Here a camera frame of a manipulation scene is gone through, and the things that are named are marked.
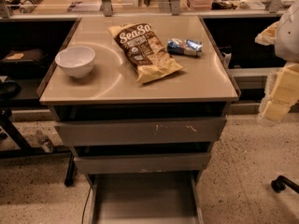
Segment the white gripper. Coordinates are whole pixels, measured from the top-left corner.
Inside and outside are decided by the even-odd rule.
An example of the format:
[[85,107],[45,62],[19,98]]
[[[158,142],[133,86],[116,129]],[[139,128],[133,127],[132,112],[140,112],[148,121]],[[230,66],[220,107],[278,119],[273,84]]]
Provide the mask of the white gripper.
[[276,55],[293,62],[279,70],[271,70],[266,80],[258,122],[273,126],[282,121],[299,101],[299,0],[289,7],[279,22],[257,34],[255,42],[264,46],[275,44]]

